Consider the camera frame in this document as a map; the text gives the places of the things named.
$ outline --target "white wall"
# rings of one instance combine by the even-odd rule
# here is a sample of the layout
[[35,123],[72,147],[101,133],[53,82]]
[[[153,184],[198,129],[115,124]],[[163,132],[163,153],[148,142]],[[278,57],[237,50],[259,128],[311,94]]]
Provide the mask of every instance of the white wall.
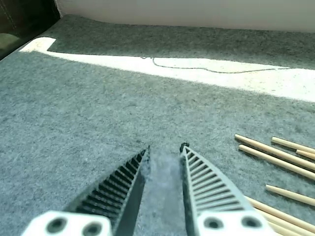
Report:
[[62,15],[143,25],[315,32],[315,0],[56,0]]

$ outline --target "screw hole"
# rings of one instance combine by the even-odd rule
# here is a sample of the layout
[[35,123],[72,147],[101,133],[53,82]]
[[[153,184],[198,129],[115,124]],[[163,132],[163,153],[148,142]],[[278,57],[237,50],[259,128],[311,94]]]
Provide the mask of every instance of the screw hole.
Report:
[[207,218],[204,221],[204,226],[209,229],[217,230],[223,228],[223,223],[217,218]]
[[59,233],[64,229],[66,223],[67,220],[64,218],[56,218],[48,224],[47,231],[51,234]]
[[83,229],[84,236],[97,236],[101,232],[102,226],[99,223],[88,224]]
[[244,217],[242,219],[242,224],[245,227],[250,227],[250,228],[259,228],[259,227],[261,227],[261,222],[259,220],[257,220],[254,217],[249,217],[249,216]]

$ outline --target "wooden dowel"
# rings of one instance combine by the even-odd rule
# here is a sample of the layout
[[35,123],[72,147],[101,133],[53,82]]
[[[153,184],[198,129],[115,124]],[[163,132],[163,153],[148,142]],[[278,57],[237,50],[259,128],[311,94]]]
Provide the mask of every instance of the wooden dowel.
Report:
[[292,215],[286,214],[286,213],[284,213],[284,212],[282,212],[280,210],[272,208],[271,206],[263,204],[263,203],[261,203],[259,201],[251,199],[249,197],[246,197],[246,198],[252,204],[252,206],[254,208],[262,210],[262,211],[264,211],[264,212],[266,212],[268,214],[271,214],[271,215],[273,215],[275,217],[278,217],[278,218],[280,218],[282,220],[285,220],[285,221],[287,221],[287,222],[289,222],[289,223],[291,223],[293,225],[301,227],[302,229],[308,230],[308,231],[310,231],[310,232],[315,234],[315,226],[314,225],[312,225],[310,223],[307,223],[307,222],[305,222],[303,220],[300,220],[300,219],[298,219],[298,218],[296,218],[296,217],[294,217]]
[[310,198],[310,197],[304,196],[302,194],[294,193],[294,192],[291,192],[291,191],[288,191],[288,190],[285,190],[282,188],[270,186],[268,184],[266,184],[266,188],[268,191],[278,193],[278,194],[285,196],[287,198],[291,198],[291,199],[297,200],[299,202],[306,203],[306,204],[309,204],[311,206],[315,206],[315,199],[314,198]]
[[289,153],[286,153],[284,151],[281,151],[279,149],[276,149],[274,147],[271,147],[271,146],[268,146],[266,144],[262,144],[256,140],[253,140],[253,139],[249,139],[249,138],[246,138],[246,137],[243,137],[241,135],[238,135],[238,134],[235,134],[235,138],[238,139],[238,140],[241,140],[243,141],[244,143],[247,143],[255,148],[259,148],[261,150],[264,150],[264,151],[267,151],[267,152],[270,152],[276,156],[279,156],[289,162],[293,162],[293,163],[296,163],[296,164],[299,164],[303,167],[306,167],[306,168],[309,168],[311,170],[314,170],[315,171],[315,164],[310,162],[310,161],[306,161],[302,158],[299,158],[297,156],[294,156],[294,155],[291,155]]
[[307,152],[307,151],[302,151],[302,150],[297,150],[296,151],[297,154],[300,154],[302,156],[308,157],[310,159],[315,160],[315,154]]
[[285,236],[301,236],[300,234],[290,231],[284,227],[281,227],[279,225],[276,225],[274,223],[269,222],[270,227],[276,232],[279,233],[281,235],[285,235]]
[[267,161],[269,161],[269,162],[271,162],[271,163],[273,163],[275,165],[281,166],[281,167],[286,168],[288,170],[291,170],[291,171],[293,171],[295,173],[303,175],[303,176],[305,176],[307,178],[315,180],[315,173],[313,173],[313,172],[304,170],[303,168],[300,168],[298,166],[292,165],[290,163],[287,163],[285,161],[277,159],[277,158],[275,158],[273,156],[267,155],[267,154],[265,154],[263,152],[257,151],[257,150],[255,150],[253,148],[247,147],[245,145],[240,145],[239,149],[244,151],[244,152],[247,152],[249,154],[252,154],[254,156],[260,157],[260,158],[262,158],[264,160],[267,160]]
[[307,146],[296,144],[296,143],[290,142],[288,140],[280,139],[280,138],[277,138],[277,137],[272,137],[271,141],[273,143],[280,144],[282,146],[286,146],[288,148],[298,149],[298,150],[307,151],[307,152],[315,154],[315,149],[314,148],[310,148],[310,147],[307,147]]
[[274,223],[276,225],[279,225],[281,227],[284,227],[288,230],[291,230],[293,232],[296,232],[300,235],[303,235],[303,236],[315,236],[315,234],[313,234],[312,232],[310,231],[307,231],[305,229],[302,229],[301,227],[298,227],[296,225],[293,225],[285,220],[282,220],[280,218],[277,218],[271,214],[268,214],[264,211],[261,211],[259,209],[256,209],[267,221],[271,222],[271,223]]

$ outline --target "carpet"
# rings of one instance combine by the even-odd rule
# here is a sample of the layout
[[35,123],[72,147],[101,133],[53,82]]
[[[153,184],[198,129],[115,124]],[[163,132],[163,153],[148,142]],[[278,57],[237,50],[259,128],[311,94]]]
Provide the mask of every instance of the carpet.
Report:
[[315,224],[313,207],[264,189],[314,197],[314,182],[245,155],[234,140],[315,147],[314,40],[63,17],[0,62],[0,235],[63,209],[147,145],[153,172],[135,235],[186,235],[182,142],[245,195]]

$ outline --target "wooden stick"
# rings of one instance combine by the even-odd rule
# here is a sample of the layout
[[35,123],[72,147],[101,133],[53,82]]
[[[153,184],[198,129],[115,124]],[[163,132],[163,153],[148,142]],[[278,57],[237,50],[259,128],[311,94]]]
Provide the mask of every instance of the wooden stick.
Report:
[[288,170],[291,170],[291,171],[293,171],[295,173],[303,175],[303,176],[305,176],[307,178],[315,180],[315,173],[313,173],[313,172],[304,170],[303,168],[300,168],[298,166],[292,165],[290,163],[287,163],[287,162],[282,161],[280,159],[277,159],[277,158],[275,158],[273,156],[267,155],[267,154],[265,154],[263,152],[257,151],[255,149],[250,148],[250,147],[247,147],[245,145],[240,145],[239,149],[244,151],[244,152],[247,152],[249,154],[252,154],[254,156],[257,156],[257,157],[260,157],[262,159],[265,159],[265,160],[267,160],[267,161],[269,161],[269,162],[271,162],[271,163],[273,163],[275,165],[281,166],[281,167],[286,168]]
[[302,229],[308,230],[308,231],[310,231],[310,232],[315,234],[315,226],[314,225],[312,225],[310,223],[307,223],[307,222],[305,222],[303,220],[300,220],[300,219],[298,219],[298,218],[296,218],[294,216],[291,216],[289,214],[286,214],[286,213],[284,213],[284,212],[282,212],[280,210],[274,209],[271,206],[263,204],[263,203],[261,203],[259,201],[251,199],[249,197],[246,197],[246,198],[252,204],[252,206],[254,208],[262,210],[262,211],[264,211],[264,212],[266,212],[268,214],[271,214],[271,215],[273,215],[275,217],[278,217],[278,218],[280,218],[282,220],[285,220],[285,221],[287,221],[287,222],[289,222],[289,223],[291,223],[293,225],[301,227]]
[[243,137],[241,135],[238,135],[238,134],[235,134],[235,138],[238,139],[238,140],[241,140],[251,146],[254,146],[256,148],[259,148],[261,150],[264,150],[264,151],[267,151],[267,152],[270,152],[276,156],[279,156],[289,162],[293,162],[293,163],[296,163],[296,164],[299,164],[303,167],[306,167],[306,168],[309,168],[311,170],[314,170],[315,171],[315,163],[312,163],[310,161],[306,161],[302,158],[299,158],[297,156],[294,156],[294,155],[291,155],[289,153],[286,153],[284,151],[281,151],[279,149],[276,149],[274,147],[271,147],[271,146],[268,146],[268,145],[265,145],[265,144],[262,144],[258,141],[255,141],[255,140],[252,140],[252,139],[249,139],[249,138],[246,138],[246,137]]
[[307,151],[302,151],[302,150],[297,150],[296,151],[297,154],[300,154],[302,156],[308,157],[310,159],[315,160],[315,154],[307,152]]
[[307,151],[307,152],[315,154],[315,149],[313,149],[313,148],[306,147],[306,146],[303,146],[303,145],[300,145],[300,144],[296,144],[296,143],[293,143],[293,142],[290,142],[290,141],[287,141],[287,140],[284,140],[284,139],[280,139],[280,138],[277,138],[277,137],[272,137],[271,141],[273,143],[286,146],[288,148],[298,149],[298,150]]
[[300,235],[303,235],[303,236],[315,236],[315,234],[313,234],[312,232],[310,231],[307,231],[305,229],[302,229],[301,227],[298,227],[296,225],[293,225],[289,222],[286,222],[285,220],[282,220],[280,218],[277,218],[271,214],[268,214],[264,211],[261,211],[261,210],[258,210],[256,209],[267,221],[271,222],[271,223],[274,223],[276,225],[279,225],[281,227],[284,227],[288,230],[291,230],[293,232],[296,232]]
[[296,232],[290,231],[288,229],[285,229],[284,227],[281,227],[279,225],[276,225],[274,223],[269,222],[269,225],[271,226],[271,228],[276,232],[279,233],[281,235],[285,235],[285,236],[301,236]]
[[314,198],[310,198],[310,197],[304,196],[302,194],[294,193],[294,192],[291,192],[291,191],[288,191],[288,190],[285,190],[282,188],[270,186],[268,184],[266,184],[266,188],[268,191],[278,193],[282,196],[297,200],[297,201],[302,202],[302,203],[309,204],[311,206],[315,206],[315,199]]

